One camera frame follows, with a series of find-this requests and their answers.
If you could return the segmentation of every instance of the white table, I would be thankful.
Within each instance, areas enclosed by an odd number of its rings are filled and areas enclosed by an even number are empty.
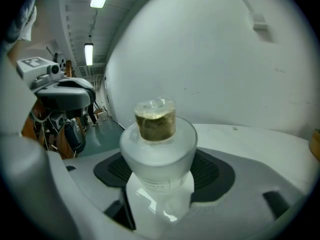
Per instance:
[[[193,124],[198,147],[218,150],[260,161],[304,194],[310,193],[319,176],[320,163],[309,141],[286,133],[244,126]]]

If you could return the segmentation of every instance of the black pants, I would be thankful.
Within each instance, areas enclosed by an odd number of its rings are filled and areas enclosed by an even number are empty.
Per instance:
[[[95,117],[94,105],[93,104],[88,106],[88,114],[89,114],[92,122],[95,124],[97,122],[97,120],[96,120],[96,117]]]

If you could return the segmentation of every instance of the green floor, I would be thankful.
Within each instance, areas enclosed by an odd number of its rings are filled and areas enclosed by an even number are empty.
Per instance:
[[[103,121],[101,126],[87,126],[88,130],[85,132],[85,147],[78,157],[87,157],[99,154],[104,151],[114,150],[119,148],[120,136],[123,129],[111,118]]]

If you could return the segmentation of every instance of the person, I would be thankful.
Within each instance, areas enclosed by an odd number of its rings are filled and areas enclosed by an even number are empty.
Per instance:
[[[97,119],[95,117],[95,113],[94,113],[94,105],[93,104],[90,104],[88,106],[88,114],[92,120],[92,125],[91,126],[97,126]]]

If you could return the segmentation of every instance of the gold bottle cap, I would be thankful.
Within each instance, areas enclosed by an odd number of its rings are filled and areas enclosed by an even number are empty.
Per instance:
[[[140,102],[134,114],[140,135],[147,141],[164,141],[176,132],[176,106],[172,100],[157,98]]]

